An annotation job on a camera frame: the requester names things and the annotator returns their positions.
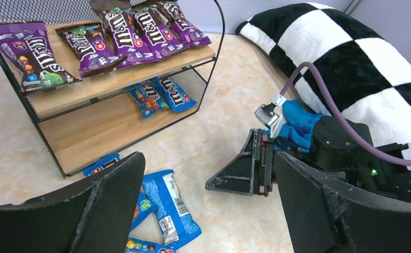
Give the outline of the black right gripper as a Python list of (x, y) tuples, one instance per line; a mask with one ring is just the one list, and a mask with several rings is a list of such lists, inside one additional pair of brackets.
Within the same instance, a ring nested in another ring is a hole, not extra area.
[(250, 129), (240, 153), (205, 183), (205, 189), (267, 197), (276, 183), (275, 154), (284, 151), (308, 163), (309, 151), (294, 145), (284, 137), (272, 138), (261, 129)]

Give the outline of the purple candy bag bottom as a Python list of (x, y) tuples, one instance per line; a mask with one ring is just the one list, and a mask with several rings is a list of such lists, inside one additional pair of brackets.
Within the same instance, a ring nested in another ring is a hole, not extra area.
[(108, 47), (100, 22), (63, 26), (55, 31), (80, 60), (83, 79), (114, 71), (126, 60), (126, 56), (116, 56)]

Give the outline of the blue candy bag back side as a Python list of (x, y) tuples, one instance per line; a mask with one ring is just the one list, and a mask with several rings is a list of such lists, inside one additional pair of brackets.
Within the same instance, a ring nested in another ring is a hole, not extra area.
[(173, 170), (146, 174), (142, 187), (146, 196), (157, 205), (155, 216), (164, 245), (178, 250), (202, 234), (181, 197)]

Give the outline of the purple candy bag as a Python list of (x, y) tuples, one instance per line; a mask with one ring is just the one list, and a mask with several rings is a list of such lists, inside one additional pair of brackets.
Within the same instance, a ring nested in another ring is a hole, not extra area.
[(157, 60), (190, 49), (172, 31), (169, 21), (158, 10), (155, 2), (147, 1), (132, 7), (135, 27)]
[(83, 79), (114, 71), (126, 60), (126, 56), (116, 56), (108, 47), (100, 22), (63, 26), (55, 31), (80, 60)]
[(158, 61), (134, 27), (130, 2), (90, 1), (89, 5), (101, 20), (105, 33), (111, 39), (115, 55), (126, 57), (117, 66), (118, 69)]
[(188, 48), (211, 44), (208, 36), (185, 18), (177, 1), (158, 1), (156, 7), (169, 21), (172, 30)]
[(43, 22), (0, 24), (0, 51), (20, 73), (22, 93), (81, 81), (57, 63)]

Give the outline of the blue candy bag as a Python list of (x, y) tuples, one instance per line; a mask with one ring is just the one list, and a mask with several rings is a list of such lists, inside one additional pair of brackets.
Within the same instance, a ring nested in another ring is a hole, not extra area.
[(176, 251), (177, 250), (171, 246), (164, 246), (136, 238), (128, 238), (124, 253), (176, 253)]
[(181, 197), (173, 170), (146, 174), (142, 187), (146, 196), (157, 205), (155, 216), (164, 245), (178, 250), (202, 234)]
[(158, 111), (171, 108), (154, 83), (139, 87), (130, 87), (128, 93), (138, 104), (142, 117), (145, 119), (151, 117)]
[(197, 103), (187, 95), (172, 77), (163, 77), (161, 80), (155, 81), (155, 87), (175, 113), (189, 110)]
[[(98, 173), (121, 160), (120, 155), (117, 152), (108, 154), (101, 158), (100, 160), (93, 163), (93, 165), (88, 166), (82, 170), (84, 176), (89, 177), (95, 173)], [(143, 193), (139, 192), (138, 200), (136, 202), (136, 208), (130, 227), (130, 231), (139, 226), (150, 214), (157, 210), (156, 204), (149, 199), (149, 197)]]

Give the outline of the blue cloth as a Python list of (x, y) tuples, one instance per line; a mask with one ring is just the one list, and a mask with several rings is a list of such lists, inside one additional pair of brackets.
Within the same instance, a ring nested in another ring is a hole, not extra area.
[(279, 136), (300, 148), (302, 152), (309, 153), (314, 126), (323, 115), (306, 111), (298, 99), (286, 100), (282, 109), (286, 122), (282, 125)]

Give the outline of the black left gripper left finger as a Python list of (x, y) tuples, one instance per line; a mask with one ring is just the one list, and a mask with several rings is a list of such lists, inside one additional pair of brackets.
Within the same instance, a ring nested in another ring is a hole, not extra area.
[(0, 252), (124, 252), (145, 171), (134, 152), (19, 205), (0, 206)]

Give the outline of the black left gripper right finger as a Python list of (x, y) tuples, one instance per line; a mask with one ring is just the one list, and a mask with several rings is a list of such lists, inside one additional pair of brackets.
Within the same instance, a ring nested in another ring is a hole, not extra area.
[(282, 151), (275, 174), (295, 252), (411, 252), (411, 203), (359, 189)]

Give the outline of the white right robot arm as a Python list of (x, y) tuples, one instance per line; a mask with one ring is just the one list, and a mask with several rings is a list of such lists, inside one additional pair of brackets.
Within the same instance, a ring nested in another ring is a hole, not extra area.
[(208, 179), (207, 190), (268, 196), (276, 181), (276, 151), (361, 189), (411, 203), (411, 168), (376, 157), (358, 144), (333, 116), (317, 121), (308, 152), (283, 137), (252, 129), (240, 153)]

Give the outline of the black white checkered pillow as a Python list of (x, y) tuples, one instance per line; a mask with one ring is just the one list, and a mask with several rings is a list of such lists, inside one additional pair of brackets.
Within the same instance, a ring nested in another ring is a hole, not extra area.
[(377, 147), (407, 144), (411, 160), (411, 64), (388, 41), (330, 6), (305, 2), (258, 13), (236, 33), (291, 76), (311, 62), (343, 117), (368, 125)]

